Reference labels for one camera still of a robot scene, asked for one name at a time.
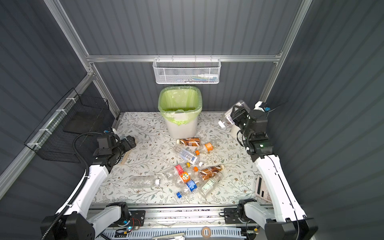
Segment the orange cap clear bottle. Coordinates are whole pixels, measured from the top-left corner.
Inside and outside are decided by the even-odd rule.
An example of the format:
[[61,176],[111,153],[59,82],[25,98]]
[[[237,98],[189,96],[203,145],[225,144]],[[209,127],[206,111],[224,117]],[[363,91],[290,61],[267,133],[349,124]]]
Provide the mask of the orange cap clear bottle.
[[202,154],[207,154],[210,151],[212,151],[213,149],[214,149],[214,146],[212,143],[206,143],[206,144],[203,144],[203,145],[197,147],[195,150],[195,154],[197,156],[202,155]]

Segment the green label tall bottle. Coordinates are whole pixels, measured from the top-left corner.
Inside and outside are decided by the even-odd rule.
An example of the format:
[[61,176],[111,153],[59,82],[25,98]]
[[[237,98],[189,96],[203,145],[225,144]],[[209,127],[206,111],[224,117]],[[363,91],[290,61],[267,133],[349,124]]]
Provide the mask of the green label tall bottle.
[[200,194],[205,199],[208,195],[216,188],[218,182],[222,180],[224,175],[222,173],[217,173],[213,177],[206,180],[200,188]]

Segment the purple grape label bottle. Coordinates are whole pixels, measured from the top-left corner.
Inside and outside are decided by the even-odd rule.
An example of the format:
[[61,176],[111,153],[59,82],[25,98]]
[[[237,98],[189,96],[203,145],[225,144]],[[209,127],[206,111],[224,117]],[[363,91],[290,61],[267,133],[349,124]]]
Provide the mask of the purple grape label bottle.
[[243,100],[239,100],[238,102],[236,102],[230,109],[228,109],[222,116],[222,119],[219,120],[218,124],[219,126],[222,128],[222,129],[225,129],[226,127],[230,126],[230,125],[233,125],[234,124],[234,121],[231,117],[231,113],[233,111],[233,107],[234,106],[237,106],[237,107],[244,107],[245,110],[247,110],[248,112],[250,111],[250,108],[249,106],[243,101]]

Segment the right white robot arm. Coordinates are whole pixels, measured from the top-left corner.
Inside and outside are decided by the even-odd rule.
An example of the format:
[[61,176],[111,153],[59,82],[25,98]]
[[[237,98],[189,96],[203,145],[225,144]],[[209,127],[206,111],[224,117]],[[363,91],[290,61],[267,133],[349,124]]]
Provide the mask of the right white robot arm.
[[269,112],[264,102],[258,102],[252,110],[234,105],[231,111],[231,118],[242,134],[239,142],[260,171],[274,208],[270,211],[258,202],[244,201],[239,216],[257,223],[268,240],[311,240],[319,227],[296,200],[267,136]]

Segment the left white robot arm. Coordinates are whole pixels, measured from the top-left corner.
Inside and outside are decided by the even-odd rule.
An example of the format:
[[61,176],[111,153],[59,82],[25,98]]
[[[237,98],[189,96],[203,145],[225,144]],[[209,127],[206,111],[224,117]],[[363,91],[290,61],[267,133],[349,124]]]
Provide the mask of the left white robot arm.
[[41,223],[43,240],[94,240],[104,237],[104,230],[112,224],[128,227],[132,214],[125,202],[108,204],[101,212],[87,218],[88,211],[99,187],[113,167],[123,159],[126,152],[137,144],[132,136],[122,139],[113,132],[97,133],[98,148],[93,153],[94,161],[88,164],[77,148],[78,135],[72,142],[75,155],[85,166],[85,172],[66,202],[53,216]]

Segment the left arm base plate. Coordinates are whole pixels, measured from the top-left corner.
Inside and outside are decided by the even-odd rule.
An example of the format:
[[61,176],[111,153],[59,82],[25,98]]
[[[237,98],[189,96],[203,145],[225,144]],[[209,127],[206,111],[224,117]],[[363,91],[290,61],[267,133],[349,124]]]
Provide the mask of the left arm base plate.
[[110,227],[143,227],[145,221],[146,211],[131,211],[131,218],[128,220],[124,220],[121,223],[113,223]]

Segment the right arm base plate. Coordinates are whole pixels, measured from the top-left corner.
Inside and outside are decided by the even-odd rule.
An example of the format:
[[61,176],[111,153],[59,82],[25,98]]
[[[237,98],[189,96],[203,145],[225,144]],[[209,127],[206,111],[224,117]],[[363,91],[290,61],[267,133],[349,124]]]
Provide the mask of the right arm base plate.
[[249,221],[244,210],[239,208],[224,208],[223,213],[226,224],[245,224]]

